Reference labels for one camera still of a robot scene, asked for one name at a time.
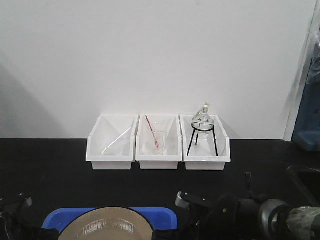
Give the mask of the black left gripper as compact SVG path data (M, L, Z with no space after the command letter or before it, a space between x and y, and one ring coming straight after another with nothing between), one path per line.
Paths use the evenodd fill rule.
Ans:
M22 217L22 209L12 203L0 205L1 240L58 240L59 231L32 226Z

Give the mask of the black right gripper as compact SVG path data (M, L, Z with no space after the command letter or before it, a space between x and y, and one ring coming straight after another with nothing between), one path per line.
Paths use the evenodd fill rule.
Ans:
M191 204L186 224L179 230L181 240L236 240L238 200L226 193L216 201Z

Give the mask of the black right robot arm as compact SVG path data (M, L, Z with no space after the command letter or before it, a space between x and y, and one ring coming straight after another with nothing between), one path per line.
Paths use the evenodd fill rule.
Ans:
M180 191L175 205L189 211L185 232L195 240L318 240L320 209L294 207L261 195L215 201Z

